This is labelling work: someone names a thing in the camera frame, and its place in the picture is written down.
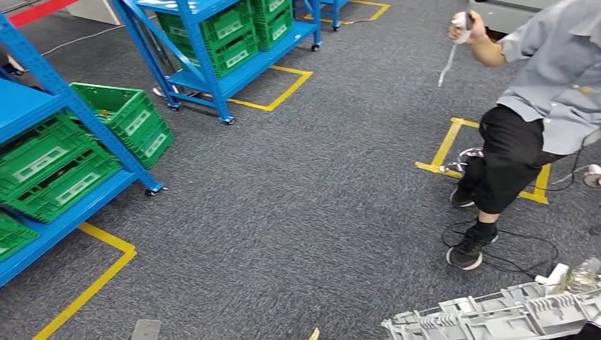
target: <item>shelf upright post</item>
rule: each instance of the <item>shelf upright post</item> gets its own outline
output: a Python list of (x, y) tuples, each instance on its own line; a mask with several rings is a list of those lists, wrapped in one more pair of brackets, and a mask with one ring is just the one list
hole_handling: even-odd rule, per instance
[(122, 1), (112, 0), (112, 2), (115, 12), (117, 12), (117, 15), (119, 15), (121, 22), (123, 23), (123, 25), (125, 25), (125, 29), (129, 33), (133, 42), (135, 43), (137, 50), (140, 51), (142, 59), (150, 69), (150, 72), (152, 73), (153, 77), (157, 80), (161, 91), (165, 95), (165, 98), (167, 100), (167, 106), (171, 110), (177, 111), (181, 103), (176, 98), (169, 95), (170, 86), (167, 80), (165, 79), (165, 74), (163, 74), (163, 71), (157, 63), (155, 56), (152, 54), (152, 51), (148, 48), (151, 42), (146, 41), (144, 38), (144, 34), (140, 31), (139, 25), (142, 24), (136, 22), (135, 14), (131, 13), (131, 11), (128, 10), (128, 7), (124, 6)]
[(0, 41), (19, 63), (30, 70), (46, 91), (62, 99), (64, 105), (102, 141), (121, 161), (127, 171), (134, 173), (137, 179), (150, 191), (158, 192), (161, 189), (162, 185), (144, 169), (80, 97), (69, 88), (69, 84), (57, 74), (31, 43), (2, 14), (0, 14)]
[(181, 21), (184, 24), (184, 29), (186, 30), (186, 33), (190, 39), (190, 43), (192, 44), (192, 50), (196, 55), (198, 64), (203, 70), (206, 83), (211, 89), (210, 94), (213, 96), (213, 102), (215, 104), (215, 109), (218, 112), (219, 120), (225, 124), (233, 124), (234, 117), (232, 117), (229, 113), (227, 98), (223, 96), (217, 77), (213, 71), (213, 64), (210, 62), (208, 52), (204, 45), (204, 39), (201, 34), (201, 26), (199, 25), (199, 22), (194, 19), (192, 10), (188, 5), (188, 0), (176, 1)]
[(313, 23), (317, 25), (317, 29), (313, 32), (313, 44), (317, 46), (321, 46), (321, 1), (313, 0), (311, 4), (311, 16), (313, 17)]
[(332, 0), (332, 28), (338, 30), (340, 24), (338, 23), (338, 16), (340, 15), (340, 0)]

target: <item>green crate label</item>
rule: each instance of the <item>green crate label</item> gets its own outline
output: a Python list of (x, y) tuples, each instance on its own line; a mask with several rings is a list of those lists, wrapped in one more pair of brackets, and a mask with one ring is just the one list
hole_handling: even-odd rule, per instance
[(288, 29), (288, 26), (286, 24), (283, 24), (282, 26), (280, 26), (280, 28), (278, 28), (274, 34), (271, 35), (271, 39), (273, 41), (278, 40), (278, 38), (281, 37), (282, 34), (284, 34), (284, 32), (286, 32), (286, 30)]
[(278, 9), (278, 7), (280, 7), (280, 5), (282, 5), (284, 2), (286, 2), (286, 0), (275, 0), (272, 1), (269, 4), (269, 13), (275, 11), (276, 9)]
[(232, 66), (236, 65), (237, 63), (241, 62), (246, 57), (248, 57), (248, 51), (244, 50), (244, 51), (238, 53), (235, 57), (226, 61), (225, 66), (227, 66), (229, 69)]
[(100, 175), (98, 175), (94, 172), (89, 173), (88, 176), (86, 176), (84, 179), (75, 183), (71, 188), (66, 190), (64, 193), (58, 195), (56, 197), (57, 202), (60, 205), (63, 205), (65, 203), (69, 202), (69, 200), (71, 200), (73, 197), (75, 197), (78, 193), (81, 193), (85, 188), (89, 187), (93, 182), (96, 181), (96, 179), (99, 179), (99, 178), (100, 178)]
[(228, 27), (223, 28), (222, 30), (218, 30), (217, 38), (223, 39), (241, 28), (242, 28), (242, 22), (236, 21), (235, 23), (229, 25)]
[(127, 128), (125, 129), (125, 133), (128, 134), (128, 136), (133, 135), (133, 133), (140, 127), (142, 126), (142, 124), (144, 124), (144, 122), (150, 117), (150, 112), (144, 110), (142, 111), (142, 113), (136, 118), (134, 119), (133, 122), (131, 122), (131, 124), (129, 124), (129, 126), (127, 126)]
[(173, 35), (179, 35), (180, 37), (188, 37), (188, 32), (186, 32), (186, 30), (184, 30), (183, 28), (178, 28), (178, 27), (169, 27), (169, 30), (171, 31), (171, 34)]
[(150, 145), (150, 147), (148, 149), (146, 149), (146, 151), (144, 152), (146, 157), (151, 157), (152, 154), (154, 154), (159, 149), (161, 144), (163, 144), (163, 142), (166, 139), (167, 139), (167, 135), (165, 135), (164, 133), (160, 134), (159, 137), (157, 137), (157, 139), (155, 139), (155, 141), (152, 142), (152, 145)]
[(51, 164), (52, 162), (56, 161), (63, 154), (66, 154), (66, 153), (67, 153), (67, 150), (65, 150), (61, 147), (53, 147), (49, 152), (46, 152), (40, 158), (31, 162), (31, 164), (27, 165), (26, 167), (22, 168), (21, 170), (17, 171), (16, 173), (14, 173), (13, 176), (19, 182), (25, 181), (26, 179), (37, 174), (38, 172), (43, 170), (46, 166), (48, 166), (48, 164)]

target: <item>shelf caster wheel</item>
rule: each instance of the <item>shelf caster wheel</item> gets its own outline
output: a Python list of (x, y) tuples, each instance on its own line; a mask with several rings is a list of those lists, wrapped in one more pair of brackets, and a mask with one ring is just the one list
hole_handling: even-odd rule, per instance
[(236, 123), (236, 118), (229, 117), (228, 119), (221, 119), (220, 122), (223, 125), (233, 125), (234, 123)]
[(144, 194), (145, 194), (146, 196), (156, 196), (156, 195), (158, 195), (160, 192), (161, 192), (160, 190), (157, 190), (157, 191), (150, 190), (150, 189), (146, 189), (146, 190), (144, 190)]
[(171, 111), (176, 111), (176, 112), (179, 111), (179, 104), (178, 105), (167, 104), (167, 107)]

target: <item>gray carpet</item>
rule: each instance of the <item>gray carpet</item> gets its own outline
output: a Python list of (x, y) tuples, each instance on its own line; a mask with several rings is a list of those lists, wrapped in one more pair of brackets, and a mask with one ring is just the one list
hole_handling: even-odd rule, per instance
[[(451, 117), (477, 121), (519, 65), (486, 69), (460, 48), (438, 89), (446, 25), (463, 1), (391, 4), (375, 22), (324, 25), (319, 52), (306, 42), (284, 57), (279, 65), (314, 74), (272, 113), (232, 104), (238, 121), (224, 126), (153, 97), (177, 137), (152, 170), (169, 190), (148, 198), (133, 186), (92, 218), (138, 254), (53, 339), (126, 340), (148, 318), (163, 321), (168, 340), (296, 340), (314, 327), (324, 340), (382, 340), (379, 322), (395, 313), (527, 282), (445, 264), (441, 231), (473, 211), (449, 208), (450, 178), (414, 166), (432, 159)], [(23, 31), (44, 51), (105, 27), (56, 13)], [(124, 30), (48, 59), (69, 81), (152, 86)], [(265, 77), (244, 99), (266, 103), (293, 81)], [(454, 150), (478, 141), (466, 127)], [(591, 147), (581, 162), (594, 159)], [(548, 197), (516, 201), (500, 226), (555, 242), (567, 264), (596, 254), (601, 239), (587, 230), (599, 191), (576, 183)], [(490, 252), (527, 266), (549, 248), (503, 237)], [(30, 339), (117, 256), (84, 233), (68, 237), (0, 291), (0, 339)]]

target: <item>white plastic part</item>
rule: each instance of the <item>white plastic part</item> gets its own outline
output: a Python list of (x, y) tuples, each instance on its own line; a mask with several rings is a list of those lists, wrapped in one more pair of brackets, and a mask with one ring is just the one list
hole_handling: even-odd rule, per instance
[(545, 286), (546, 294), (551, 294), (551, 292), (561, 283), (561, 281), (566, 276), (569, 270), (570, 267), (566, 266), (563, 263), (560, 263), (557, 266), (555, 266), (555, 269), (553, 270), (553, 272), (551, 272), (551, 275), (549, 275), (548, 278), (537, 275), (534, 281)]
[(601, 166), (596, 164), (589, 165), (584, 176), (584, 183), (587, 186), (597, 187), (599, 186), (599, 179), (601, 179)]
[(451, 24), (453, 26), (461, 29), (461, 35), (459, 36), (459, 38), (453, 40), (453, 43), (455, 43), (455, 45), (453, 45), (453, 48), (451, 49), (451, 53), (449, 54), (449, 59), (446, 61), (446, 65), (442, 69), (442, 72), (440, 72), (440, 77), (438, 78), (438, 87), (442, 87), (442, 83), (444, 82), (444, 76), (453, 66), (453, 59), (455, 58), (455, 52), (457, 51), (457, 45), (463, 44), (466, 41), (468, 41), (468, 39), (471, 35), (471, 30), (467, 29), (467, 26), (468, 26), (467, 20), (468, 20), (468, 14), (466, 12), (459, 12), (459, 13), (455, 14), (455, 16), (453, 17), (453, 20), (451, 21)]
[(453, 17), (453, 20), (451, 21), (453, 26), (460, 28), (462, 31), (459, 38), (453, 40), (453, 42), (456, 44), (465, 43), (466, 41), (468, 41), (468, 39), (471, 35), (471, 30), (467, 30), (467, 25), (468, 25), (467, 17), (468, 17), (468, 15), (466, 14), (466, 12), (459, 12), (459, 13), (455, 14), (455, 16)]
[(550, 340), (577, 334), (600, 315), (600, 289), (546, 295), (543, 285), (526, 283), (397, 314), (381, 325), (390, 340)]

